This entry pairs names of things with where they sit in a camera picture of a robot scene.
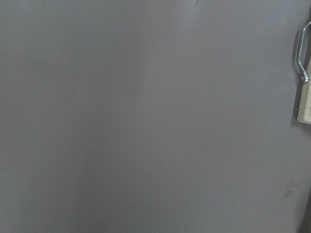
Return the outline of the bamboo cutting board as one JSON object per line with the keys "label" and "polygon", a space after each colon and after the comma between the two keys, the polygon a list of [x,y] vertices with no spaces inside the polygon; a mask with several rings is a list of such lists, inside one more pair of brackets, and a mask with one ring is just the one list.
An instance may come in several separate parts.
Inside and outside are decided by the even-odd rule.
{"label": "bamboo cutting board", "polygon": [[311,124],[311,60],[306,68],[303,67],[302,60],[300,58],[303,46],[303,40],[307,29],[311,26],[309,21],[302,29],[297,46],[296,63],[298,70],[301,74],[302,91],[300,104],[298,109],[297,121],[300,123]]}

